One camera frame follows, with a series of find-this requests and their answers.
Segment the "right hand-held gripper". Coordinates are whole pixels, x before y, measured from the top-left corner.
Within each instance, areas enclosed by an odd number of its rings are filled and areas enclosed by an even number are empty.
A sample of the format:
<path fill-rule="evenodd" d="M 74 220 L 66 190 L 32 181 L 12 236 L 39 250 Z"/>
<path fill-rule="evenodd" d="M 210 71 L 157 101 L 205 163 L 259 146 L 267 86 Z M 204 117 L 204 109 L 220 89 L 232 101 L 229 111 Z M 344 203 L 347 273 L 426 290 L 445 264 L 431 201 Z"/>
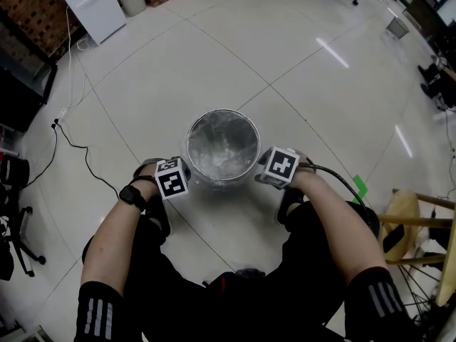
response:
<path fill-rule="evenodd" d="M 254 176 L 254 180 L 282 190 L 291 184 L 300 164 L 314 163 L 298 150 L 273 146 L 259 158 L 258 164 L 262 166 L 262 171 Z"/>

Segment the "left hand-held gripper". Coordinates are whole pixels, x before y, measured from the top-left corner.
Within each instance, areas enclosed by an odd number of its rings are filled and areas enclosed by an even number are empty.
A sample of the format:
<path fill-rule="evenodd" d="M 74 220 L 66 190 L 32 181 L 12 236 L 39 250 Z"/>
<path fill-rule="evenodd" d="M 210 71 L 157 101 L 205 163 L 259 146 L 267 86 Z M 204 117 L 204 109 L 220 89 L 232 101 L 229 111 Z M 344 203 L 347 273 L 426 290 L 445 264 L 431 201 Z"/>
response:
<path fill-rule="evenodd" d="M 154 183 L 164 200 L 188 193 L 191 170 L 181 157 L 145 160 L 133 174 L 134 180 Z"/>

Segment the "person's right forearm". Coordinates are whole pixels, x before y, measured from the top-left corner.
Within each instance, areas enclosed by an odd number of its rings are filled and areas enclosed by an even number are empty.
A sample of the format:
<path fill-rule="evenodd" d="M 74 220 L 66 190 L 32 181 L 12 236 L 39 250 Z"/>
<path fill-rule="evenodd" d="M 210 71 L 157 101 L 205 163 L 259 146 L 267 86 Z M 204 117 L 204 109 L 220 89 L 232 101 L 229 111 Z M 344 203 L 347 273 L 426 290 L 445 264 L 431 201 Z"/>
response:
<path fill-rule="evenodd" d="M 291 186 L 309 199 L 321 220 L 331 255 L 347 282 L 373 267 L 386 268 L 378 241 L 361 216 L 316 173 L 299 170 Z"/>

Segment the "person's left forearm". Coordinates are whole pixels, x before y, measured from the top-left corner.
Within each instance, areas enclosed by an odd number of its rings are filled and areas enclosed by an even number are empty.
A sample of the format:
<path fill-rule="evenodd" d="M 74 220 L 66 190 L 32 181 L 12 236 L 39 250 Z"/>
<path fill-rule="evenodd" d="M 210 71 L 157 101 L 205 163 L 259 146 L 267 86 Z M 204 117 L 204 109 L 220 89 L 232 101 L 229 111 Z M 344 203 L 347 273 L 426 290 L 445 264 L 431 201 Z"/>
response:
<path fill-rule="evenodd" d="M 123 294 L 140 208 L 119 199 L 91 239 L 81 283 L 96 281 Z"/>

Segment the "person's right black shoe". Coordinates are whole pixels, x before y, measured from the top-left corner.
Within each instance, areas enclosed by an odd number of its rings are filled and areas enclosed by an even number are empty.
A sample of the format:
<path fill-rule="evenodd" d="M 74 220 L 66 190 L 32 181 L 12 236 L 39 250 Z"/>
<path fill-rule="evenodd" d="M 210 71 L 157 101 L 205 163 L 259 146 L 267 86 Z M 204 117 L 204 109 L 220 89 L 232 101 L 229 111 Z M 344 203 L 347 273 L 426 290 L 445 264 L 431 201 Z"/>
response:
<path fill-rule="evenodd" d="M 290 231 L 291 213 L 304 203 L 304 193 L 298 188 L 287 187 L 275 214 L 277 223 Z"/>

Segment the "person's black shoe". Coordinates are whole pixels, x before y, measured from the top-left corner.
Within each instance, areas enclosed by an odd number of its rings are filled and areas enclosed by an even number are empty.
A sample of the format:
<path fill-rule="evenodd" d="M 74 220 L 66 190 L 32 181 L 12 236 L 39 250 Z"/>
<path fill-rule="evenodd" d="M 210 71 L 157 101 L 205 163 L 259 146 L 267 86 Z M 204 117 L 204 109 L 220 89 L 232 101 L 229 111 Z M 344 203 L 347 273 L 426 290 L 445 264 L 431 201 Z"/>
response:
<path fill-rule="evenodd" d="M 157 239 L 159 244 L 163 245 L 172 233 L 172 225 L 161 196 L 155 195 L 149 199 L 145 208 L 145 216 L 159 228 Z"/>
<path fill-rule="evenodd" d="M 290 231 L 291 213 L 304 203 L 304 193 L 298 188 L 287 187 L 275 214 L 277 223 Z"/>

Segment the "person's left black shoe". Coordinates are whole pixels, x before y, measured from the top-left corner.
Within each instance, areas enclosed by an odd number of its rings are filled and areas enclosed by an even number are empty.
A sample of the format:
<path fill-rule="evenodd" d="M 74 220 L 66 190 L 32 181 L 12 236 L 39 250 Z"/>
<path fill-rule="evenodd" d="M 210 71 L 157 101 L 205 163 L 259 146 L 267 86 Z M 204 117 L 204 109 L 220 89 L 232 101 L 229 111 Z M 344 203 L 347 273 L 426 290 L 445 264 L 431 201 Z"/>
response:
<path fill-rule="evenodd" d="M 163 245 L 172 233 L 172 225 L 161 196 L 155 195 L 149 199 L 145 208 L 145 216 L 159 228 L 157 239 L 159 244 Z"/>

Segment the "black wristwatch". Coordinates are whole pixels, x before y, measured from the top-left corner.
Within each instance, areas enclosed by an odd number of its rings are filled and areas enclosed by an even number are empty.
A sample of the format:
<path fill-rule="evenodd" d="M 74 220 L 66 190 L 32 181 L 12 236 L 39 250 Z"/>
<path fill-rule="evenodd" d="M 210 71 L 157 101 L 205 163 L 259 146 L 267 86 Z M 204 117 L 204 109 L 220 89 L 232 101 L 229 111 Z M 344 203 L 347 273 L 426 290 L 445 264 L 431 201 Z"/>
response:
<path fill-rule="evenodd" d="M 143 212 L 146 208 L 147 202 L 141 195 L 140 190 L 136 189 L 132 185 L 126 185 L 119 193 L 119 199 L 128 205 L 134 205 L 140 212 Z"/>

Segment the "green floor tape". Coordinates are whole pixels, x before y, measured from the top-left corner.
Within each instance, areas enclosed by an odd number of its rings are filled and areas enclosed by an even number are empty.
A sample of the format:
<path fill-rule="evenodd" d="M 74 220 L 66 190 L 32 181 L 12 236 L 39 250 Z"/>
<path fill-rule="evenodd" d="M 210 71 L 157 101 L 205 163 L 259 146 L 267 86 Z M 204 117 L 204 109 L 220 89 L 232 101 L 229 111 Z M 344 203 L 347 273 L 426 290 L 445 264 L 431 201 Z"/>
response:
<path fill-rule="evenodd" d="M 364 199 L 365 195 L 368 192 L 368 188 L 367 188 L 365 182 L 361 179 L 361 177 L 359 175 L 356 175 L 353 178 L 353 182 L 356 185 L 356 187 L 358 188 L 358 192 L 357 192 L 357 196 L 358 197 L 355 197 L 353 199 L 353 201 L 356 204 L 360 204 L 359 200 L 363 200 Z"/>

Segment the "person's black trousers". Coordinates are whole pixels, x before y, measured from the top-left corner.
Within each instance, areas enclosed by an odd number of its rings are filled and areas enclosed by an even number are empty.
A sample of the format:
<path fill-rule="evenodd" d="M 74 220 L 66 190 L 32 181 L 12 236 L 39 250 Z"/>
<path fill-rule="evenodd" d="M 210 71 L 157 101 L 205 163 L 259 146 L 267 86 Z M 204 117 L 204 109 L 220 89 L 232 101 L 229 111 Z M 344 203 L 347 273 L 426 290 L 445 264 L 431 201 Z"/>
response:
<path fill-rule="evenodd" d="M 251 311 L 255 303 L 270 306 L 266 315 L 276 314 L 276 319 L 281 304 L 297 306 L 300 312 L 310 304 L 323 315 L 323 326 L 345 300 L 346 280 L 333 260 L 323 225 L 310 202 L 304 202 L 291 213 L 281 263 L 261 278 L 226 272 L 206 287 L 188 281 L 161 252 L 158 233 L 157 225 L 142 214 L 121 297 L 138 288 L 150 304 L 152 293 L 164 292 L 171 305 L 203 316 L 214 310 L 215 298 L 219 297 L 223 306 L 233 306 L 238 311 Z"/>

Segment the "black phone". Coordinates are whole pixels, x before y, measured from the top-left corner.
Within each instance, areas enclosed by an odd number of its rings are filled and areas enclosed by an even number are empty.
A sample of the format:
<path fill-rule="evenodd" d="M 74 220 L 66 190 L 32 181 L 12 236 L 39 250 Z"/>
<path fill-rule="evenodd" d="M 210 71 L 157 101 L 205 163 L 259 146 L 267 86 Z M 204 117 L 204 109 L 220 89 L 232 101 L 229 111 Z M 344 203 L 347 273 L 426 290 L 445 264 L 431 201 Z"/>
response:
<path fill-rule="evenodd" d="M 405 236 L 404 226 L 396 224 L 394 228 L 386 224 L 385 237 L 383 238 L 383 251 L 388 253 L 393 249 Z"/>

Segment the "wooden stool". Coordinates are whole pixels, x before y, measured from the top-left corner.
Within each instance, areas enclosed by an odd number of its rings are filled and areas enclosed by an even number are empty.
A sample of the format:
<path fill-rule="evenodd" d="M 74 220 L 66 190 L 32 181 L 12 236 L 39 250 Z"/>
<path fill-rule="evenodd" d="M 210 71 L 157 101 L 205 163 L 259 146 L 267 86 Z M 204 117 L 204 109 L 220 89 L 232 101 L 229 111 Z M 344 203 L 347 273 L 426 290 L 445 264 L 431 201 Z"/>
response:
<path fill-rule="evenodd" d="M 392 228 L 394 228 L 396 224 L 402 224 L 404 226 L 405 236 L 388 253 L 383 251 L 387 264 L 417 266 L 441 264 L 445 261 L 446 256 L 442 254 L 415 258 L 407 258 L 405 256 L 413 248 L 416 236 L 421 228 L 451 229 L 454 224 L 454 221 L 451 219 L 421 217 L 419 208 L 420 202 L 451 209 L 456 214 L 455 202 L 439 197 L 431 197 L 411 190 L 394 189 L 386 213 L 378 215 L 380 222 L 379 240 L 382 250 L 386 224 L 390 224 Z"/>

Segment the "person's black striped shirt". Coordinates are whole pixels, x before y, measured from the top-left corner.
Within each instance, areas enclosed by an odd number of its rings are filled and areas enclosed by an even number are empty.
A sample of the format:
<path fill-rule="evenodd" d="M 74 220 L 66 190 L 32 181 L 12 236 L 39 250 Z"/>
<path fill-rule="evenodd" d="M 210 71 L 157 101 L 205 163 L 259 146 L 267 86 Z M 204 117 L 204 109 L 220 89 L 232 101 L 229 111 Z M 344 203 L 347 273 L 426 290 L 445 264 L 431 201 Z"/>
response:
<path fill-rule="evenodd" d="M 209 315 L 173 306 L 165 293 L 152 293 L 152 302 L 134 288 L 125 298 L 110 286 L 90 281 L 80 287 L 74 342 L 149 342 L 159 337 L 181 336 L 197 340 L 198 334 L 237 326 L 243 333 L 261 338 L 274 334 L 303 336 L 323 342 L 420 342 L 418 328 L 410 319 L 388 270 L 373 267 L 359 273 L 343 286 L 345 336 L 323 326 L 323 315 L 310 304 L 300 312 L 297 306 L 281 304 L 277 319 L 266 312 L 270 306 L 255 303 L 251 311 L 216 306 Z"/>

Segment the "black round waste bin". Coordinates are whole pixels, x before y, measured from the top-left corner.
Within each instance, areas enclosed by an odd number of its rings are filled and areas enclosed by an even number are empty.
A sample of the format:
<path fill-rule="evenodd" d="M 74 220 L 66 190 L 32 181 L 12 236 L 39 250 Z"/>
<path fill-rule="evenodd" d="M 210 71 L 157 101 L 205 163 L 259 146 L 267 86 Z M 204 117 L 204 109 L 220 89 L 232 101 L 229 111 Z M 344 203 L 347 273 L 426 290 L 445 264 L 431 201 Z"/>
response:
<path fill-rule="evenodd" d="M 0 182 L 3 185 L 23 188 L 29 183 L 28 160 L 5 154 L 0 161 Z"/>

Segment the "black glass-door fridge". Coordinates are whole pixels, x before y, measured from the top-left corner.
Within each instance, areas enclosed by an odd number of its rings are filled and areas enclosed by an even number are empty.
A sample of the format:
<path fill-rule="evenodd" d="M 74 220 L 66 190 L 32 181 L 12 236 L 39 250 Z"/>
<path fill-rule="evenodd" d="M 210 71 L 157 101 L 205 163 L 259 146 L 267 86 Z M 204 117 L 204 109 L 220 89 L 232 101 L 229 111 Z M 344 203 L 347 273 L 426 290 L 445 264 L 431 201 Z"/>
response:
<path fill-rule="evenodd" d="M 57 70 L 0 8 L 0 125 L 26 132 L 47 104 Z"/>

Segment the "white water dispenser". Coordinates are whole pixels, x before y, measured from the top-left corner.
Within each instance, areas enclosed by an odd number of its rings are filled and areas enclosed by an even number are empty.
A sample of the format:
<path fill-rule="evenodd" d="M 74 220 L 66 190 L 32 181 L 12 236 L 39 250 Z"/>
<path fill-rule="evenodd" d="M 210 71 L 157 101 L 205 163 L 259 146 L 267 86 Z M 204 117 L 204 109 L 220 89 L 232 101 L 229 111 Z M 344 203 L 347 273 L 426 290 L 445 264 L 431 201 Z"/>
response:
<path fill-rule="evenodd" d="M 126 24 L 126 17 L 118 0 L 65 1 L 98 45 Z"/>

